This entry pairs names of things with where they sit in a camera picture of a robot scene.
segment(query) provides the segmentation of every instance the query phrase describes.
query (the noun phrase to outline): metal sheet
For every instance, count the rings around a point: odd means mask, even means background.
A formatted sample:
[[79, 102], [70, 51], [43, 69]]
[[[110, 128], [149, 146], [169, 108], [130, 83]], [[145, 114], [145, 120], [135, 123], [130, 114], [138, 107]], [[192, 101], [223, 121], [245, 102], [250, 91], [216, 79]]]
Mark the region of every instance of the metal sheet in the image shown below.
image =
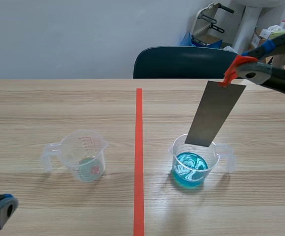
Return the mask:
[[224, 88], [208, 81], [185, 143], [209, 147], [245, 87], [230, 84]]

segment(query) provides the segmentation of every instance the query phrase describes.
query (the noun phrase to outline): wooden table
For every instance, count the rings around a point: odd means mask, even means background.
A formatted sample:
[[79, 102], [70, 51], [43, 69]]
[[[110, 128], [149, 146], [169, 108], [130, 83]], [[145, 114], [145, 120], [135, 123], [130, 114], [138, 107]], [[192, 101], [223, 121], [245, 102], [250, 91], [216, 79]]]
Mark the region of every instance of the wooden table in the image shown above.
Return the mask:
[[[136, 88], [144, 94], [146, 236], [285, 236], [285, 95], [248, 83], [215, 140], [234, 148], [234, 174], [221, 162], [195, 191], [170, 178], [167, 150], [188, 132], [205, 85], [0, 80], [0, 193], [20, 202], [0, 236], [133, 234]], [[43, 146], [81, 129], [109, 142], [106, 175], [80, 183], [55, 159], [44, 174]]]

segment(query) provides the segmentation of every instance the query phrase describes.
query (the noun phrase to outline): dark chair backrest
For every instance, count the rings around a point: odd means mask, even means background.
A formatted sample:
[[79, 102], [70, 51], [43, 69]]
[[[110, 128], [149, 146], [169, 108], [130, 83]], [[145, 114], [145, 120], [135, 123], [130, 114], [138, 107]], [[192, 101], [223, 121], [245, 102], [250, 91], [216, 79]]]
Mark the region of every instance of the dark chair backrest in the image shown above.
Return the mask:
[[222, 79], [236, 53], [201, 47], [155, 47], [136, 59], [134, 79]]

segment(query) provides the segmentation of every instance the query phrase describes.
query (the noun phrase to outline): measuring cup handle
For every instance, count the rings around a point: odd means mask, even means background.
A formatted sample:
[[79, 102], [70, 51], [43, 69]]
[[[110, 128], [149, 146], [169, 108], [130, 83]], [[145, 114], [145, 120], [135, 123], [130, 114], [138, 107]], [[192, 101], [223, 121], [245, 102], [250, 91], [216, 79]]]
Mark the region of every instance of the measuring cup handle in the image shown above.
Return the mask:
[[50, 161], [50, 157], [53, 155], [55, 156], [59, 155], [60, 146], [61, 143], [55, 143], [55, 144], [48, 144], [44, 147], [43, 153], [40, 156], [40, 162], [42, 163], [45, 172], [52, 171], [53, 167]]
[[233, 155], [233, 149], [229, 146], [215, 146], [215, 154], [220, 158], [226, 158], [226, 172], [233, 173], [236, 165], [236, 157]]

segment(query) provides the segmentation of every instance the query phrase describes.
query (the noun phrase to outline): measuring cup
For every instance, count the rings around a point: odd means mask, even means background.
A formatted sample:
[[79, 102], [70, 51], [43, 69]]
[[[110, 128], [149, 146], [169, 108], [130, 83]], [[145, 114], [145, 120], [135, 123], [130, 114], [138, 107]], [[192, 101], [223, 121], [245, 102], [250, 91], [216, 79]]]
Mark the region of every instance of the measuring cup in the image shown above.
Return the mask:
[[197, 186], [205, 180], [220, 158], [226, 158], [226, 172], [235, 169], [236, 158], [229, 146], [211, 143], [209, 147], [185, 144], [187, 134], [178, 137], [168, 150], [173, 155], [172, 173], [186, 187]]
[[48, 144], [40, 157], [45, 172], [52, 171], [50, 157], [55, 155], [79, 181], [91, 182], [105, 170], [104, 149], [108, 143], [96, 132], [79, 130], [60, 143]]

